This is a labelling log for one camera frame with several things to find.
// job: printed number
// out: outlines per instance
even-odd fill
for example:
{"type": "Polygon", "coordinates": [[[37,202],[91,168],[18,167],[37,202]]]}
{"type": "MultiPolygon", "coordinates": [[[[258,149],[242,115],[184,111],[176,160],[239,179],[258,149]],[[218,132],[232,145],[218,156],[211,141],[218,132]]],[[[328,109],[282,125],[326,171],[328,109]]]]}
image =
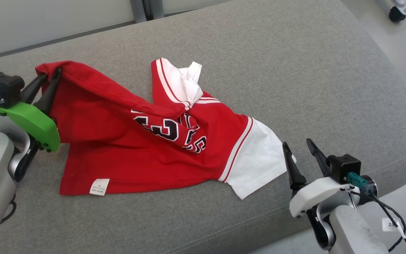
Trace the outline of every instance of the printed number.
{"type": "Polygon", "coordinates": [[[199,138],[193,145],[183,146],[183,148],[196,154],[200,153],[206,148],[206,136],[199,138]]]}
{"type": "Polygon", "coordinates": [[[148,117],[138,116],[134,118],[134,121],[138,122],[142,127],[153,133],[170,141],[175,141],[178,139],[178,123],[170,120],[164,119],[162,126],[151,125],[148,127],[148,117]]]}
{"type": "MultiPolygon", "coordinates": [[[[132,113],[140,113],[138,111],[131,110],[132,113]]],[[[147,116],[137,116],[134,118],[134,121],[142,125],[142,127],[153,133],[154,135],[158,135],[160,137],[163,137],[167,140],[170,141],[176,141],[179,137],[179,132],[178,132],[178,123],[182,124],[182,122],[185,122],[187,129],[190,129],[190,115],[189,114],[184,114],[184,119],[182,120],[181,118],[178,118],[177,121],[173,121],[171,119],[164,119],[163,125],[162,126],[156,126],[156,125],[148,125],[148,117],[147,116]]],[[[184,149],[191,151],[193,153],[200,153],[201,151],[205,150],[206,148],[206,136],[200,137],[198,140],[196,140],[193,144],[190,142],[192,141],[192,136],[197,132],[197,130],[200,129],[200,126],[196,125],[195,129],[190,129],[187,132],[187,137],[185,141],[185,145],[183,146],[184,149]]]]}

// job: gray fabric surface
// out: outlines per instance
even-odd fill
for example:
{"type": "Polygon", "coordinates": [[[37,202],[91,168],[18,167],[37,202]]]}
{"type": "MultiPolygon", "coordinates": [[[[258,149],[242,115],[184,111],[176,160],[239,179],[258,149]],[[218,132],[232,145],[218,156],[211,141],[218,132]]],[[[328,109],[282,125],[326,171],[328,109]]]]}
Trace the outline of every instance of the gray fabric surface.
{"type": "MultiPolygon", "coordinates": [[[[235,0],[5,56],[0,71],[29,81],[43,62],[80,61],[151,100],[161,57],[202,64],[201,87],[287,141],[309,181],[321,173],[307,137],[360,159],[380,195],[406,183],[406,85],[338,0],[235,0]]],[[[288,212],[286,175],[242,201],[216,181],[60,196],[67,151],[38,153],[0,253],[244,253],[308,226],[288,212]]]]}

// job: red and white stripe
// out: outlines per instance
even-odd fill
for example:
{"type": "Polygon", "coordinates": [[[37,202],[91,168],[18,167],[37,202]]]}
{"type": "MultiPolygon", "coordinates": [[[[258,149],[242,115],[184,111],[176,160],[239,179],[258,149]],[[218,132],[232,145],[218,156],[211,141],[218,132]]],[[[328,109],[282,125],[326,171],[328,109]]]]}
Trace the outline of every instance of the red and white stripe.
{"type": "Polygon", "coordinates": [[[195,103],[198,104],[208,104],[208,103],[221,103],[219,100],[217,100],[216,98],[212,98],[212,97],[201,97],[198,101],[196,101],[195,103]]]}
{"type": "Polygon", "coordinates": [[[162,87],[164,88],[164,91],[166,92],[169,99],[174,103],[182,103],[182,104],[184,104],[185,109],[189,110],[192,107],[192,104],[189,101],[181,101],[181,100],[179,100],[175,96],[175,94],[173,93],[173,89],[172,89],[172,86],[171,86],[173,84],[170,84],[169,80],[167,80],[166,67],[164,67],[164,64],[162,62],[162,58],[156,60],[156,68],[158,70],[158,75],[159,75],[159,79],[161,80],[162,87]]]}
{"type": "Polygon", "coordinates": [[[248,122],[247,126],[245,127],[244,132],[242,132],[242,135],[240,135],[239,139],[235,143],[232,152],[230,153],[230,157],[228,157],[227,164],[225,165],[225,169],[222,172],[222,175],[219,177],[219,181],[221,182],[226,182],[228,176],[230,175],[230,172],[232,170],[232,167],[236,161],[236,156],[239,153],[239,151],[242,149],[242,146],[244,144],[245,139],[247,138],[248,134],[252,130],[254,126],[254,120],[251,117],[247,117],[248,122]]]}

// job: basketball jersey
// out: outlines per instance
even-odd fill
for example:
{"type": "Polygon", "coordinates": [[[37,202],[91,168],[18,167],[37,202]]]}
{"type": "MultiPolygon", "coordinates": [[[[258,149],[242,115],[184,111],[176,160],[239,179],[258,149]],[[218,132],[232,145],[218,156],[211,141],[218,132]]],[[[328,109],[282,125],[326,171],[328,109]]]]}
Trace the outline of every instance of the basketball jersey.
{"type": "Polygon", "coordinates": [[[50,116],[69,143],[60,194],[89,194],[98,179],[109,179],[106,193],[219,180],[243,199],[286,171],[273,131],[202,91],[198,63],[179,69],[153,61],[153,103],[81,63],[36,71],[51,78],[56,68],[62,77],[50,116]]]}

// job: white tag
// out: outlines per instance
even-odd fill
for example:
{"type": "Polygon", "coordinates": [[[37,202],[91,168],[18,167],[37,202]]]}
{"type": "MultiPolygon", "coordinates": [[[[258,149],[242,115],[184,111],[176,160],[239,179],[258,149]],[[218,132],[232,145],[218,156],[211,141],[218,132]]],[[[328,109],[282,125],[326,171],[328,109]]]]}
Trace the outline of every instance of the white tag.
{"type": "Polygon", "coordinates": [[[90,187],[89,193],[93,195],[104,196],[108,184],[109,179],[97,179],[93,182],[92,187],[90,187]]]}
{"type": "MultiPolygon", "coordinates": [[[[400,228],[401,226],[400,226],[399,220],[398,219],[394,219],[394,220],[395,220],[396,224],[398,224],[398,226],[400,228]]],[[[395,225],[393,225],[393,222],[390,220],[390,218],[383,218],[382,219],[382,228],[383,228],[383,231],[385,231],[385,232],[387,232],[387,231],[399,232],[399,229],[395,225]]]]}

